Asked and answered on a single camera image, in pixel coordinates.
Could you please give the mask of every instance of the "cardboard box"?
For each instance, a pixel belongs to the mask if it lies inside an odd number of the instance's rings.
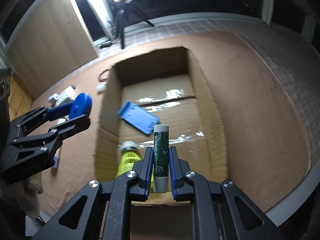
[[[184,47],[158,49],[118,62],[110,72],[100,113],[95,171],[101,182],[116,177],[124,141],[145,148],[150,136],[117,114],[130,100],[169,125],[169,144],[193,171],[208,180],[227,178],[227,154],[223,127],[210,87],[193,53]],[[171,193],[151,194],[149,203],[172,203]]]

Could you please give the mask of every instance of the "wall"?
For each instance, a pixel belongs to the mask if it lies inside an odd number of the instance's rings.
[[[14,74],[11,76],[9,101],[10,120],[21,116],[31,109],[32,98],[23,85],[20,84],[19,78]]]
[[[95,59],[97,52],[70,0],[44,0],[7,52],[7,64],[34,97]]]

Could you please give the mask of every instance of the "yellow bottle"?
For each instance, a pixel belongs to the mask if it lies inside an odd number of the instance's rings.
[[[127,171],[131,171],[134,163],[141,160],[138,154],[137,145],[132,141],[126,141],[121,145],[122,156],[118,167],[117,177]]]

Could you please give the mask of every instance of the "metal screw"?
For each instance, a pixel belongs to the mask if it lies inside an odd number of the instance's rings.
[[[223,185],[225,186],[225,187],[233,187],[233,182],[232,181],[230,181],[230,180],[225,180],[224,182],[223,182]]]
[[[135,171],[128,171],[127,172],[127,176],[129,177],[129,178],[133,178],[133,177],[135,177],[137,175],[137,173],[135,172]]]
[[[194,177],[195,175],[196,175],[196,173],[195,173],[194,171],[187,171],[187,172],[186,172],[186,176],[187,176],[188,178]]]
[[[99,181],[95,179],[89,182],[90,187],[97,187],[98,185],[99,185]]]

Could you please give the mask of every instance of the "gray cap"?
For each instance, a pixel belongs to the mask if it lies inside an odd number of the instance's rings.
[[[168,181],[169,177],[153,177],[153,191],[156,193],[166,193],[168,192]]]
[[[166,124],[156,124],[153,127],[154,132],[169,132],[169,125]]]

